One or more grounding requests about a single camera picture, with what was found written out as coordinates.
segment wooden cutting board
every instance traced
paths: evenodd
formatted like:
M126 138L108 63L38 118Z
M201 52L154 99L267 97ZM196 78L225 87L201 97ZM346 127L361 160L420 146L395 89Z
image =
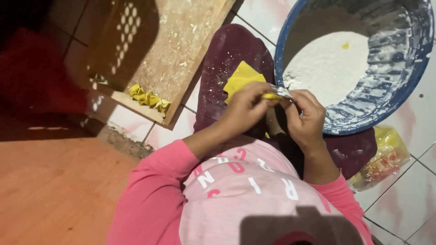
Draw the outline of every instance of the wooden cutting board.
M213 34L234 2L112 1L101 34L90 45L87 76L93 87L145 117L169 125ZM140 106L129 97L129 88L135 84L172 101L167 113Z

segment plastic bag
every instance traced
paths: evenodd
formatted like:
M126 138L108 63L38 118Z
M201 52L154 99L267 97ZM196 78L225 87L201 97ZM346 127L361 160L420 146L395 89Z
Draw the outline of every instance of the plastic bag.
M409 151L394 127L377 125L374 130L377 153L348 180L355 193L370 189L386 177L397 174L411 160Z

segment wooden floor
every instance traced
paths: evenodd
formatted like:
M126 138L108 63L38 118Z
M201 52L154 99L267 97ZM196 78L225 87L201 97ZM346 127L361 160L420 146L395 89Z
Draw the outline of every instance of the wooden floor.
M103 244L138 160L68 124L0 126L0 244Z

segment blue basin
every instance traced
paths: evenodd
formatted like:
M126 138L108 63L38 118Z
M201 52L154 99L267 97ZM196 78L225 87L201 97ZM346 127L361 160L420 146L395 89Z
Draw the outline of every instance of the blue basin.
M324 133L347 135L386 119L418 85L433 48L433 9L430 0L298 0L277 41L274 69L278 86L284 87L287 64L283 53L295 20L308 11L334 6L345 8L364 23L369 37L369 67L364 77L343 101L327 107ZM398 52L382 55L388 46Z

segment flour dust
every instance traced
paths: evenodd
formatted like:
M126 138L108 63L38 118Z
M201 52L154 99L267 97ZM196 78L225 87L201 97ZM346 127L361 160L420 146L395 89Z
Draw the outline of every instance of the flour dust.
M365 27L345 9L305 12L286 40L284 85L309 90L323 106L337 104L365 75L368 53Z

